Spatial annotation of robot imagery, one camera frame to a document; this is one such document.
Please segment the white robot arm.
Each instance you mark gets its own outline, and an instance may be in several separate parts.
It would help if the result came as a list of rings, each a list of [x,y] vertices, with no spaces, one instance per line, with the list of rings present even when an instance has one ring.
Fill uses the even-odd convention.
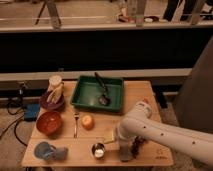
[[[213,167],[213,134],[160,123],[152,120],[151,114],[148,103],[137,102],[112,131],[103,135],[103,143],[129,141],[139,136]]]

